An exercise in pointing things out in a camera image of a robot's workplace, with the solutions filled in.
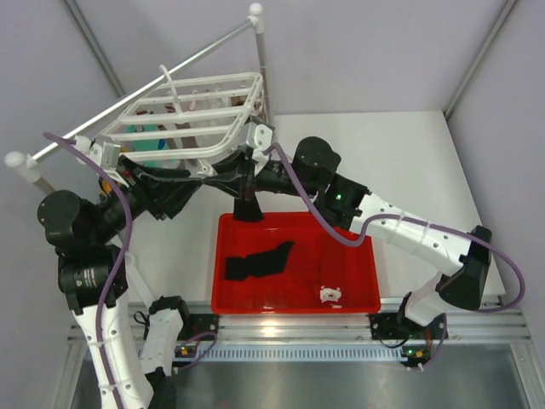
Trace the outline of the black sock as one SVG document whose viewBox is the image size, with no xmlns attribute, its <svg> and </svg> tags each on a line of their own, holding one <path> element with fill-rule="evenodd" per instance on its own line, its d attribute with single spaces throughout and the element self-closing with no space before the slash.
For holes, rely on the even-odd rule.
<svg viewBox="0 0 545 409">
<path fill-rule="evenodd" d="M 246 187 L 240 189 L 234 200 L 233 217 L 240 222 L 259 222 L 264 219 L 254 190 Z"/>
<path fill-rule="evenodd" d="M 228 257 L 225 279 L 244 281 L 249 277 L 260 279 L 281 274 L 285 270 L 293 246 L 293 241 L 285 241 L 268 251 L 257 252 L 248 256 Z"/>
</svg>

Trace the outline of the white plastic sock hanger frame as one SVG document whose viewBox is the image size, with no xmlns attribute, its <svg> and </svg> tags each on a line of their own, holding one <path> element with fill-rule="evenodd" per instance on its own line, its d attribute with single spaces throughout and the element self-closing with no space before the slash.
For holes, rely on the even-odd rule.
<svg viewBox="0 0 545 409">
<path fill-rule="evenodd" d="M 101 141 L 113 141 L 119 144 L 122 155 L 137 164 L 145 161 L 179 159 L 182 169 L 189 170 L 195 176 L 215 174 L 213 164 L 234 153 L 239 147 L 238 135 L 248 120 L 259 118 L 264 105 L 264 79 L 259 72 L 242 72 L 201 78 L 174 78 L 166 76 L 159 85 L 152 87 L 142 97 L 130 103 L 98 134 Z M 221 96 L 232 97 L 232 107 L 211 111 L 167 113 L 164 105 L 192 99 L 202 99 L 209 94 L 192 94 L 192 89 L 223 89 Z M 186 121 L 235 117 L 225 126 L 167 130 L 166 124 Z M 127 133 L 129 125 L 155 124 L 165 130 L 154 132 Z M 163 151 L 137 152 L 132 141 L 172 140 L 177 148 Z"/>
</svg>

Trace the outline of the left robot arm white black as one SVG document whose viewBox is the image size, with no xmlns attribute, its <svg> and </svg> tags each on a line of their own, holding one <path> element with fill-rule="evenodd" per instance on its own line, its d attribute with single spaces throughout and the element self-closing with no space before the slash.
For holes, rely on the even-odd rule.
<svg viewBox="0 0 545 409">
<path fill-rule="evenodd" d="M 148 308 L 145 346 L 136 350 L 129 323 L 127 245 L 112 239 L 132 233 L 144 212 L 174 218 L 200 188 L 187 170 L 160 169 L 122 157 L 127 182 L 94 204 L 68 190 L 47 195 L 37 209 L 46 240 L 58 256 L 58 286 L 89 347 L 104 408 L 174 408 L 171 379 L 177 338 L 192 330 L 180 296 L 161 296 Z"/>
</svg>

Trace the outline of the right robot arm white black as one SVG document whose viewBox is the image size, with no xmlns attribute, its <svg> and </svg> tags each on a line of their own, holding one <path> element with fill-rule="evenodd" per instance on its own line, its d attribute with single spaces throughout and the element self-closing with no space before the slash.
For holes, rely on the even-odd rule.
<svg viewBox="0 0 545 409">
<path fill-rule="evenodd" d="M 244 222 L 263 217 L 258 192 L 300 197 L 321 228 L 348 247 L 379 239 L 437 269 L 420 289 L 408 292 L 398 311 L 397 326 L 406 337 L 419 337 L 428 325 L 451 309 L 478 311 L 491 264 L 489 229 L 459 232 L 418 218 L 388 203 L 365 185 L 341 176 L 341 156 L 317 137 L 302 139 L 292 158 L 279 143 L 263 151 L 239 147 L 214 164 L 205 182 L 235 200 L 234 215 Z"/>
</svg>

